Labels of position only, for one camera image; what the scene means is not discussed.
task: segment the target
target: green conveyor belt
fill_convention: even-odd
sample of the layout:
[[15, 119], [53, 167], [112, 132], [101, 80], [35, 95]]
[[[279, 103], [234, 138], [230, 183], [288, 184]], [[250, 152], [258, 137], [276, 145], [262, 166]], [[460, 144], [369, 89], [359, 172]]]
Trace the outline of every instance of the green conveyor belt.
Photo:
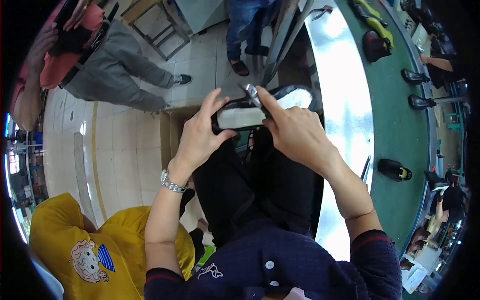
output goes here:
[[401, 252], [412, 230], [423, 197], [423, 171], [427, 167], [427, 123], [424, 111], [412, 110], [407, 98], [421, 96], [418, 86], [407, 84], [400, 75], [403, 68], [413, 69], [412, 58], [401, 33], [381, 3], [371, 0], [389, 26], [395, 48], [392, 55], [370, 64], [362, 50], [363, 35], [372, 30], [355, 17], [346, 0], [336, 0], [360, 50], [372, 98], [375, 137], [374, 163], [380, 158], [400, 161], [413, 176], [409, 181], [395, 182], [377, 170], [372, 181], [372, 199], [384, 231]]

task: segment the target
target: white insole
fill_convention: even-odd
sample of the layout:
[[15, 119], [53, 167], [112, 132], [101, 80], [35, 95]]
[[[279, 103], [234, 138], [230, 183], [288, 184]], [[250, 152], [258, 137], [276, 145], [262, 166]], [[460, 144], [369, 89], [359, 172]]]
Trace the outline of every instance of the white insole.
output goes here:
[[[283, 108], [308, 108], [312, 102], [312, 95], [304, 89], [296, 89], [283, 98], [277, 100], [277, 103]], [[259, 108], [227, 108], [222, 109], [217, 114], [218, 126], [224, 128], [243, 128], [250, 126], [259, 126], [265, 114]]]

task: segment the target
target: yellow jacket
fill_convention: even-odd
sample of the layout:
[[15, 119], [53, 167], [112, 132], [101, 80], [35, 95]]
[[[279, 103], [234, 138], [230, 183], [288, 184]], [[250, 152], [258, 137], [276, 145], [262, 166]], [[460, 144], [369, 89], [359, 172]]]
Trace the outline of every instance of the yellow jacket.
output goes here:
[[[144, 230], [149, 213], [149, 206], [128, 208], [110, 217], [95, 233], [88, 233], [83, 229], [80, 206], [65, 193], [35, 209], [29, 244], [63, 285], [68, 299], [143, 299]], [[195, 251], [181, 224], [175, 248], [187, 280]]]

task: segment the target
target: wristwatch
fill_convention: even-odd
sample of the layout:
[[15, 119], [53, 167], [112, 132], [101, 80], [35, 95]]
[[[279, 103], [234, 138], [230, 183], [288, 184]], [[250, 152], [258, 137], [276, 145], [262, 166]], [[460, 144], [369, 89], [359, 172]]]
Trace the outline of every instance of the wristwatch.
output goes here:
[[160, 175], [160, 183], [166, 187], [167, 189], [173, 191], [173, 192], [181, 192], [181, 193], [184, 193], [188, 186], [179, 186], [178, 184], [175, 184], [173, 182], [171, 182], [169, 179], [168, 179], [168, 169], [163, 169], [162, 171], [162, 175]]

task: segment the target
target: gray pants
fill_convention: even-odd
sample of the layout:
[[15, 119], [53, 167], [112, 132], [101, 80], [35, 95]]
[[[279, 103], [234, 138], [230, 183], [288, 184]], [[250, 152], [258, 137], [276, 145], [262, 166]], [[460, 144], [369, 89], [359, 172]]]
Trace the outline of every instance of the gray pants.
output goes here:
[[140, 44], [128, 29], [113, 20], [102, 45], [65, 89], [87, 101], [106, 101], [153, 112], [164, 109], [164, 98], [140, 89], [131, 75], [165, 89], [173, 85], [173, 75], [143, 56]]

